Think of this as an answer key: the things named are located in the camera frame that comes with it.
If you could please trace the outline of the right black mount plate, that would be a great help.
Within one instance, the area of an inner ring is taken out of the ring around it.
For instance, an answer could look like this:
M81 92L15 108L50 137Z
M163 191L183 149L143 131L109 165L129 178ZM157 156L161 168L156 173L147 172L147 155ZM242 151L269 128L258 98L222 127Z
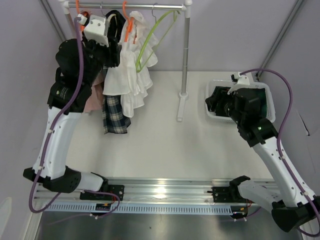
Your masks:
M243 198L238 188L233 186L213 186L207 193L212 195L215 203L254 203Z

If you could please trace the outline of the pink skirt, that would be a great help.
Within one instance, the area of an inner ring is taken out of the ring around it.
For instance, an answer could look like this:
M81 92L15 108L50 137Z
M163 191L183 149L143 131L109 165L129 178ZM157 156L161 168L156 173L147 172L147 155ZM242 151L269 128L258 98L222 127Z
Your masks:
M91 96L87 99L84 107L84 113L101 110L103 106L103 83L104 78L101 73L98 74L91 87Z

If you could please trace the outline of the orange hanger with pink skirt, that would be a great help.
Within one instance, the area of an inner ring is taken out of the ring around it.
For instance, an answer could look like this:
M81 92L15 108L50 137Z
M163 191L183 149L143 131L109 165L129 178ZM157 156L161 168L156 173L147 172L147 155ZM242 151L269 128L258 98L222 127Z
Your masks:
M89 13L85 10L80 9L80 1L79 0L75 0L75 9L77 12L77 17L79 17L79 18L85 17L86 19L89 19L89 17L90 17Z

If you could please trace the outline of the green plaid skirt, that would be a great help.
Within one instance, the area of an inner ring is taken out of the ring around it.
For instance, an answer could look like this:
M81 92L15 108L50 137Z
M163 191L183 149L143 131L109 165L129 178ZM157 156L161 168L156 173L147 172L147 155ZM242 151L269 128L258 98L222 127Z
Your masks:
M260 99L260 115L265 118L267 116L267 97L265 89L257 89L257 96Z

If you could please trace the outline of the left black mount plate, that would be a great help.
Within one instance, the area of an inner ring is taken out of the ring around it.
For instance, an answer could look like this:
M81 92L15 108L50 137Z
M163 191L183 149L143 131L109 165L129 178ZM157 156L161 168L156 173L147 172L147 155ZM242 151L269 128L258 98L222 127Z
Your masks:
M114 184L105 184L98 191L99 193L92 193L89 191L85 191L80 194L80 200L88 200L88 201L116 201L117 198L115 196L101 194L110 193L118 196L120 201L124 198L125 186L124 185L114 185Z

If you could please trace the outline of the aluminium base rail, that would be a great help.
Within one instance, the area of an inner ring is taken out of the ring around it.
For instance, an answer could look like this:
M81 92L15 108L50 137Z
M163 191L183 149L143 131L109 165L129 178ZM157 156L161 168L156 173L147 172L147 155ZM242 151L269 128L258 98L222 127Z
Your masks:
M227 178L109 178L110 185L124 185L122 204L181 204L205 205L213 204L212 187L227 187L232 179ZM280 189L273 179L253 179L260 186L280 197ZM41 184L38 185L33 198L37 207L46 205L57 193L51 192ZM61 193L54 201L80 203L79 190L72 193Z

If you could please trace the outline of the cream plastic hanger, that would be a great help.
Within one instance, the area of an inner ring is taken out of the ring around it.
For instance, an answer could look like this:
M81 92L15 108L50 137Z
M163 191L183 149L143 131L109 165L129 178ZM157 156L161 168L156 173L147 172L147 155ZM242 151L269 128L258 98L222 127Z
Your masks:
M118 32L118 20L115 13L110 14L107 17L108 21L108 33L112 35L116 35Z

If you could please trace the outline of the metal clothes rack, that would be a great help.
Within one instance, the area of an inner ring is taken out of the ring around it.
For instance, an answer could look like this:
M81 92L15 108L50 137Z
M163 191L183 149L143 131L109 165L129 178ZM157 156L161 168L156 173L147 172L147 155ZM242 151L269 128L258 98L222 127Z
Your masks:
M181 90L179 93L179 105L177 111L177 121L182 122L184 118L186 102L189 98L187 92L187 76L188 76L188 56L189 56L189 36L190 36L190 20L191 20L191 7L193 2L185 0L183 4L131 4L131 3L108 3L108 2L83 2L78 6L88 9L122 9L122 10L159 10L159 11L180 11L184 12L184 35L183 35L183 58L182 58L182 80Z

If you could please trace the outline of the white ruffled skirt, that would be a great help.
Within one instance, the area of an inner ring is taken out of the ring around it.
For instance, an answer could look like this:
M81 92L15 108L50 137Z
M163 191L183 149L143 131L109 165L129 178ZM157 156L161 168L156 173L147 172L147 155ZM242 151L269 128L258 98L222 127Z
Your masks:
M119 41L121 45L120 64L118 67L107 70L103 94L120 96L123 115L132 118L134 109L145 105L144 98L148 96L147 90L153 85L148 68L154 66L158 62L158 58L153 53L146 66L141 72L137 73L136 60L151 27L139 11L132 11L129 16L133 18L133 28L129 34L128 41L125 42L125 33L128 25L128 22L125 22ZM151 46L156 44L154 42L155 38L152 38L152 40L143 54L142 63L151 53Z

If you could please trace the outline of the white plastic basket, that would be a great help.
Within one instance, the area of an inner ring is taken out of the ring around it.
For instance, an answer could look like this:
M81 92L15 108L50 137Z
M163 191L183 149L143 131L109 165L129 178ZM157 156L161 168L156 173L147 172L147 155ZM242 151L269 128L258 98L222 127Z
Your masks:
M205 92L204 92L205 99L209 98L212 95L212 93L214 92L216 87L230 88L234 84L235 83L232 82L231 80L222 80L222 79L209 80L206 84L206 87L205 87ZM266 100L265 100L264 109L262 112L265 113L265 117L271 123L273 123L276 120L276 111L275 111L275 107L274 107L272 93L270 91L269 86L265 83L262 83L262 82L251 81L249 87L254 88L254 89L264 90ZM205 107L205 112L207 114L208 119L212 119L213 121L221 122L221 123L234 124L233 120L230 117L216 116L216 114L214 112L209 111L206 103L204 104L204 107Z

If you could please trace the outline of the black mount plate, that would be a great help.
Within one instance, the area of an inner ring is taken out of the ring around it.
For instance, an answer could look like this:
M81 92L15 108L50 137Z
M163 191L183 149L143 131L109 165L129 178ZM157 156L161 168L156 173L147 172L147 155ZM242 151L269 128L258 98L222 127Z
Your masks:
M88 200L88 201L116 201L117 198L115 196L101 194L110 193L118 196L120 201L124 198L125 186L124 185L114 185L114 184L105 184L98 191L99 193L92 193L89 191L85 191L80 194L80 200Z
M215 203L254 203L243 198L238 188L233 186L213 186L207 193L212 195Z

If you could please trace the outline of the navy plaid skirt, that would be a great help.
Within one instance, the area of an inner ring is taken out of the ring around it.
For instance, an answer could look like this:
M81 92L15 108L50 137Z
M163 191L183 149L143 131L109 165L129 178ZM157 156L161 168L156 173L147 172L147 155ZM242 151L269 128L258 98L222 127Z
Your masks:
M121 39L121 33L123 26L126 22L123 15L118 10L109 11L105 17L111 14L116 14L117 17L117 34L109 34L108 37L116 37L119 42ZM131 125L130 118L123 115L123 109L121 106L120 95L106 95L103 93L102 101L102 119L104 134L127 134L128 127Z

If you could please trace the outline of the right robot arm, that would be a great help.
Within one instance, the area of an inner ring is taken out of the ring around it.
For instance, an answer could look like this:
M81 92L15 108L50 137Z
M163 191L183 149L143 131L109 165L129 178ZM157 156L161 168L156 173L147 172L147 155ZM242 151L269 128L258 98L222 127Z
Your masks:
M279 133L268 119L269 96L264 88L216 86L205 99L207 110L236 123L239 135L262 159L276 182L279 194L256 184L248 176L229 183L228 196L234 202L250 200L271 213L276 225L290 232L319 217L320 198L295 171Z

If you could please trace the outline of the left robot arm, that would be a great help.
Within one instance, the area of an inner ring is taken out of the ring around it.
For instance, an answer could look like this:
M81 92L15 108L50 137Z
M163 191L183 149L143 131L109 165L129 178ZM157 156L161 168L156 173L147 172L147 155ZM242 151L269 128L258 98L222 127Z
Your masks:
M58 68L50 88L48 121L36 163L23 171L23 176L57 193L89 190L97 200L108 196L107 180L98 174L80 172L66 165L67 153L78 120L84 112L92 86L104 67L117 67L120 50L116 37L108 45L94 40L69 39L58 48Z

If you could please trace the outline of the orange plastic hanger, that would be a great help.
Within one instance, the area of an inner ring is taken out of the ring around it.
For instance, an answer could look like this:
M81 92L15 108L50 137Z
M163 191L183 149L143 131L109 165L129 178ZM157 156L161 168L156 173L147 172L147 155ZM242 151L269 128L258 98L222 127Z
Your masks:
M125 17L125 19L127 20L127 27L126 27L126 31L125 31L125 37L124 37L124 42L127 43L128 39L129 39L129 34L132 32L133 29L133 21L134 19L132 17L129 17L126 13L126 4L127 1L125 0L122 3L122 11L123 11L123 15Z

